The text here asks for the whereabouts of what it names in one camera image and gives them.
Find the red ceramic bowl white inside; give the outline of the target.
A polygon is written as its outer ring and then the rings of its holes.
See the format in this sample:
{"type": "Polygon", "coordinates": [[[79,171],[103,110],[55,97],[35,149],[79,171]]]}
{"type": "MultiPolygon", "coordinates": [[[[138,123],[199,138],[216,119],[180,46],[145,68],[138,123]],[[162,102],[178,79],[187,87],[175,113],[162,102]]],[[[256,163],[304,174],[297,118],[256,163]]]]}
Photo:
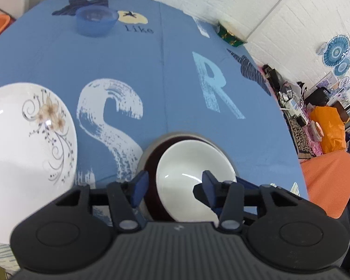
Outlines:
{"type": "Polygon", "coordinates": [[[167,212],[180,223],[213,222],[217,215],[193,195],[209,170],[219,180],[235,180],[231,164],[216,149],[198,140],[170,146],[160,158],[155,174],[157,191],[167,212]]]}

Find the white floral plate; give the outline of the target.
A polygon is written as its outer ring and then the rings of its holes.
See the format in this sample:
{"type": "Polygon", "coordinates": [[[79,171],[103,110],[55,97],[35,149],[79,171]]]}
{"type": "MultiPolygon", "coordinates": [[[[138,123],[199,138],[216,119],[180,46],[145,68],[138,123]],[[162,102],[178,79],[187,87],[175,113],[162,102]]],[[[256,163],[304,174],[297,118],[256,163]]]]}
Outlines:
{"type": "Polygon", "coordinates": [[[76,164],[76,129],[62,100],[37,84],[0,87],[0,243],[71,188],[76,164]]]}

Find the translucent blue plastic bowl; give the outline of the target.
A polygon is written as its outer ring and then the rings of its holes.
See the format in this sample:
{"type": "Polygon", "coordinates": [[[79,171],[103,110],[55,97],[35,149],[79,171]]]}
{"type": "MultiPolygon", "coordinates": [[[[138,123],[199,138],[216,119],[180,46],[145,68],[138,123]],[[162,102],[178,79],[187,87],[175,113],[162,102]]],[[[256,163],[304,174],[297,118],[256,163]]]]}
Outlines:
{"type": "Polygon", "coordinates": [[[119,13],[106,6],[84,6],[76,11],[76,30],[87,37],[107,35],[119,19],[119,13]]]}

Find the orange chair cushion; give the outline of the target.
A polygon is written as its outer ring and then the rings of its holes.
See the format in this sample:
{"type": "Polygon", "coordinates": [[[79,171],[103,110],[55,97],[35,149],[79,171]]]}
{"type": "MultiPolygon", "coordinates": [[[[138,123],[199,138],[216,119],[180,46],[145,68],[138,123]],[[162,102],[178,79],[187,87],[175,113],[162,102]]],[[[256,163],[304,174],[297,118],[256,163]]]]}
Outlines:
{"type": "Polygon", "coordinates": [[[350,198],[350,154],[339,150],[301,163],[309,200],[334,219],[350,198]]]}

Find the blue printed tablecloth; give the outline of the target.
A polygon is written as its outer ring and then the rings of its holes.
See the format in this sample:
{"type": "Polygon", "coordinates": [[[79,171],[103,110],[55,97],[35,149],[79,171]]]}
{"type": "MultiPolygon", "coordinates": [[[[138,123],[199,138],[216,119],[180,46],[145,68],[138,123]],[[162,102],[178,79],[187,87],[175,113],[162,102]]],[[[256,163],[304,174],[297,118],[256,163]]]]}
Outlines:
{"type": "Polygon", "coordinates": [[[108,0],[147,23],[86,37],[57,14],[68,2],[46,0],[0,36],[0,87],[33,82],[60,96],[76,125],[79,183],[132,175],[153,141],[185,132],[218,145],[243,179],[307,198],[283,114],[262,77],[250,79],[244,47],[152,0],[108,0]]]}

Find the orange plastic bag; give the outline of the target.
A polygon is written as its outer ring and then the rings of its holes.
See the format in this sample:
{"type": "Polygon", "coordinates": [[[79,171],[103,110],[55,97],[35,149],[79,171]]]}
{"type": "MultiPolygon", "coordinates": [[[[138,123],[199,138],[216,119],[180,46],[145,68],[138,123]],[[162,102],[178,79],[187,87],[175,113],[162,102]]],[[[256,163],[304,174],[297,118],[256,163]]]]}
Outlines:
{"type": "Polygon", "coordinates": [[[309,114],[310,119],[319,123],[324,136],[320,141],[322,152],[346,151],[345,124],[336,108],[329,106],[315,108],[309,114]]]}

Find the green patterned bowl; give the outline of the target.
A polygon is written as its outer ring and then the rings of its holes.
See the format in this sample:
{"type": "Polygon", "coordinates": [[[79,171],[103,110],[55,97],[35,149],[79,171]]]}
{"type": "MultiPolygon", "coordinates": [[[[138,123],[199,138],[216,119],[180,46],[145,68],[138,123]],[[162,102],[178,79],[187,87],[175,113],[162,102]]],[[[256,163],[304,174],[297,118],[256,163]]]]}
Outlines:
{"type": "Polygon", "coordinates": [[[228,43],[229,45],[233,47],[238,47],[241,45],[246,44],[246,40],[243,38],[231,33],[225,26],[223,26],[221,23],[218,23],[216,27],[216,33],[220,38],[222,38],[223,41],[228,43]]]}

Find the blue paper wall decoration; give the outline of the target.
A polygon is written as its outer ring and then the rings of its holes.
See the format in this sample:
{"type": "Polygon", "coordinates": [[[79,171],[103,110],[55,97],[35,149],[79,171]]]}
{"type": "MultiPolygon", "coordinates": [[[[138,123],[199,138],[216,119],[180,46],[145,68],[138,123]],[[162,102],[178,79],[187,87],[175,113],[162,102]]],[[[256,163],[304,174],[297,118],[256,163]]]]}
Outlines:
{"type": "Polygon", "coordinates": [[[335,77],[343,77],[350,69],[350,38],[337,35],[321,44],[316,54],[322,57],[324,66],[332,69],[335,77]]]}

